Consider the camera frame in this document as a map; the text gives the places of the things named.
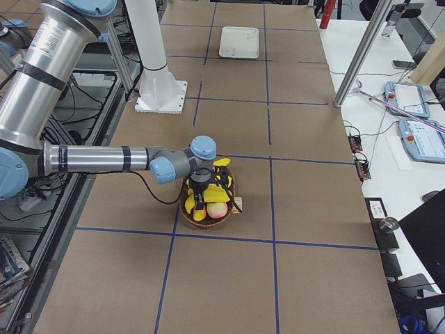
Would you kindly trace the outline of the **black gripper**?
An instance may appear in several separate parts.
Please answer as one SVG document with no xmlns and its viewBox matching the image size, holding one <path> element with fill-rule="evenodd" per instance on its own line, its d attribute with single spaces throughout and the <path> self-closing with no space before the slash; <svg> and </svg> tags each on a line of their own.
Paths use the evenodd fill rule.
<svg viewBox="0 0 445 334">
<path fill-rule="evenodd" d="M 199 168 L 189 178 L 189 188 L 195 196 L 195 210 L 204 209 L 204 191 L 213 180 L 213 170 L 207 167 Z"/>
</svg>

